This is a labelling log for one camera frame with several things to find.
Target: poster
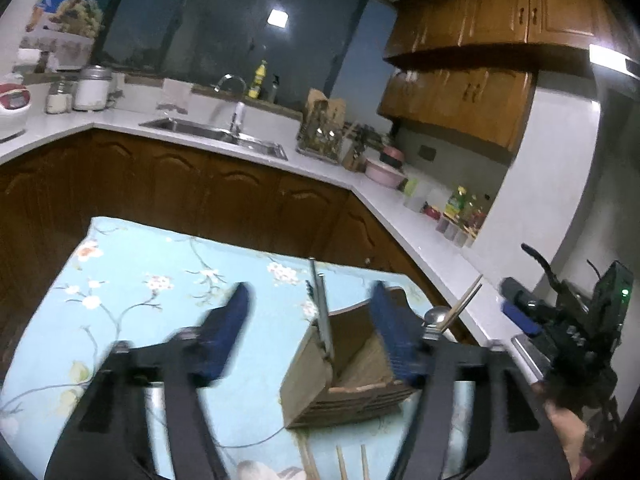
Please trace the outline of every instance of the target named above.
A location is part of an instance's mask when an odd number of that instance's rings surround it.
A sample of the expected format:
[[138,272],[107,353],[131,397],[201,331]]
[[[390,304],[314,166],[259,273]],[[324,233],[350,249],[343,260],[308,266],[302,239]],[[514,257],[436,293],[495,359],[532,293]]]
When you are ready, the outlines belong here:
[[85,65],[109,1],[39,0],[20,47],[54,53],[61,69]]

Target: tablecloth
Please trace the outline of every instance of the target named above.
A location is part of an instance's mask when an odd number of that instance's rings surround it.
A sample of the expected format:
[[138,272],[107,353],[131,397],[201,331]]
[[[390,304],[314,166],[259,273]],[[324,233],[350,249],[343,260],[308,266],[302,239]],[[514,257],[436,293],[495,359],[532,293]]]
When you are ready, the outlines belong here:
[[[321,262],[318,267],[326,275],[329,310],[366,299],[376,280],[402,286],[420,315],[431,307],[406,276]],[[248,282],[252,312],[237,352],[225,377],[201,390],[200,399],[224,446],[221,455],[232,478],[245,460],[273,471],[301,466],[295,432],[281,430],[278,393],[316,313],[306,293],[308,277],[308,263],[300,258],[93,218],[87,238],[66,262],[17,346],[0,393],[2,435],[27,468],[43,478],[66,418],[114,341],[134,346],[162,342],[224,304],[235,283]],[[162,424],[162,388],[148,389],[147,397],[156,467],[174,478]],[[321,478],[339,477],[336,445],[342,446],[350,478],[361,478],[360,445],[366,444],[370,477],[383,480],[414,397],[402,403],[398,414],[307,431]],[[465,421],[460,413],[457,417],[459,429]],[[266,442],[246,447],[278,430]]]

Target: sink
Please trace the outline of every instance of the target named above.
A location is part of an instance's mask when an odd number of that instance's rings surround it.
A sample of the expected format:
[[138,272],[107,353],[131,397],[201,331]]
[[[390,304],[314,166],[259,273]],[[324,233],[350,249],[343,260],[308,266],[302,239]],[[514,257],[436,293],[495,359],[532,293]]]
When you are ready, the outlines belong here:
[[233,144],[239,148],[243,148],[248,152],[287,160],[287,155],[284,153],[284,149],[280,144],[269,142],[268,140],[256,139],[255,137],[245,134],[232,134],[229,130],[213,128],[206,124],[192,123],[191,121],[185,121],[183,119],[162,118],[149,121],[148,123],[142,123],[140,126],[219,140],[220,142],[226,142],[227,144]]

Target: light fixture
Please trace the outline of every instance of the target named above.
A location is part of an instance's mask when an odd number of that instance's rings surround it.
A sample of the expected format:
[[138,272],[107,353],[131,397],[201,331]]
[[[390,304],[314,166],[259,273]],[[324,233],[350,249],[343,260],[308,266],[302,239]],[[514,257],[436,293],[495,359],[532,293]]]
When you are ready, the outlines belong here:
[[267,23],[275,25],[276,27],[285,28],[288,19],[289,15],[286,12],[273,9],[267,19]]
[[627,74],[626,59],[627,58],[624,54],[620,54],[610,48],[594,44],[589,45],[589,60],[592,63]]

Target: rice cooker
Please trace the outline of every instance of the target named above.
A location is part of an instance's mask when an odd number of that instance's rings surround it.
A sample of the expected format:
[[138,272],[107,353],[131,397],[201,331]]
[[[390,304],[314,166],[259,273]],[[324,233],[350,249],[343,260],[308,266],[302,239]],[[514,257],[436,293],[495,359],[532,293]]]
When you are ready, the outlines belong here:
[[0,84],[0,141],[26,129],[29,108],[31,94],[25,85]]

